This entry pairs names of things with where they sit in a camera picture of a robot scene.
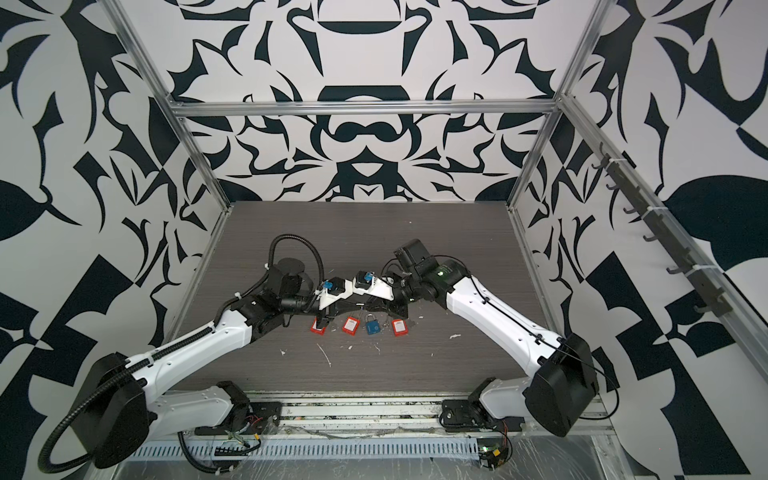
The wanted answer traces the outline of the red padlock long shackle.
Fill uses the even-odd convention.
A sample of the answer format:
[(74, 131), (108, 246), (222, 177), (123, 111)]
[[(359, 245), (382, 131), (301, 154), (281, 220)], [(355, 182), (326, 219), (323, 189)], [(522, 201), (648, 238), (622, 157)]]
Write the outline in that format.
[(348, 335), (354, 336), (360, 324), (361, 322), (359, 319), (349, 316), (342, 325), (342, 331)]

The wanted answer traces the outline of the blue padlock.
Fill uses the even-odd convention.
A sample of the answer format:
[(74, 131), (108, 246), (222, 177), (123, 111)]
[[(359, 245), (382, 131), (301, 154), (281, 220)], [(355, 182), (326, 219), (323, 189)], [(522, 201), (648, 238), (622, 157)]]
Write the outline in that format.
[(381, 324), (373, 313), (367, 313), (364, 319), (364, 328), (368, 335), (377, 335), (382, 331)]

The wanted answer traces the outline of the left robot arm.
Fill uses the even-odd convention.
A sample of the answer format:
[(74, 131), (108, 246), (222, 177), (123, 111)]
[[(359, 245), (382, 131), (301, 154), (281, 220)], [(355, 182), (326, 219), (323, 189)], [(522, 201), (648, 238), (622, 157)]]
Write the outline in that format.
[(115, 353), (97, 361), (70, 411), (45, 440), (38, 469), (55, 474), (85, 463), (105, 469), (156, 437), (197, 427), (240, 431), (250, 402), (233, 382), (188, 393), (175, 393), (173, 387), (287, 326), (294, 316), (310, 315), (327, 324), (354, 296), (388, 303), (392, 289), (372, 272), (362, 271), (352, 280), (330, 278), (309, 240), (296, 234), (276, 236), (264, 275), (226, 300), (210, 322), (145, 353)]

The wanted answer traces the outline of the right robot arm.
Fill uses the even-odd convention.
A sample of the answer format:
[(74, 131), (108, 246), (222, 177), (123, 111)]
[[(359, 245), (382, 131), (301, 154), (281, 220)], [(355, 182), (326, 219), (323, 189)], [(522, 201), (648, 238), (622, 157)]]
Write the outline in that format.
[(528, 416), (547, 432), (566, 436), (583, 419), (606, 374), (595, 366), (588, 343), (566, 337), (520, 314), (488, 290), (459, 259), (432, 255), (411, 240), (397, 248), (401, 273), (388, 275), (393, 305), (427, 300), (468, 321), (500, 346), (524, 377), (490, 379), (468, 402), (478, 420)]

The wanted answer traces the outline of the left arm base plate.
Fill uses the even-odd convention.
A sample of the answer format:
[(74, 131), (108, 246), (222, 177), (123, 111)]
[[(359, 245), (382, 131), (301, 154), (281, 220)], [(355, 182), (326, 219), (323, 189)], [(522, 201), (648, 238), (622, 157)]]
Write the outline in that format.
[(248, 407), (235, 406), (223, 422), (214, 427), (197, 427), (197, 436), (216, 436), (237, 433), (242, 435), (267, 434), (280, 425), (283, 404), (278, 401), (251, 402)]

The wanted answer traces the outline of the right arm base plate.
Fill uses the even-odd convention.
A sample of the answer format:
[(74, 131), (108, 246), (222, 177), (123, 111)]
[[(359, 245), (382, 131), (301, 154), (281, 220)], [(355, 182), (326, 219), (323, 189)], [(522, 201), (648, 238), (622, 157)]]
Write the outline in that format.
[(504, 429), (509, 432), (521, 432), (525, 418), (511, 416), (496, 419), (478, 401), (448, 399), (441, 402), (438, 422), (449, 433), (480, 430), (503, 432)]

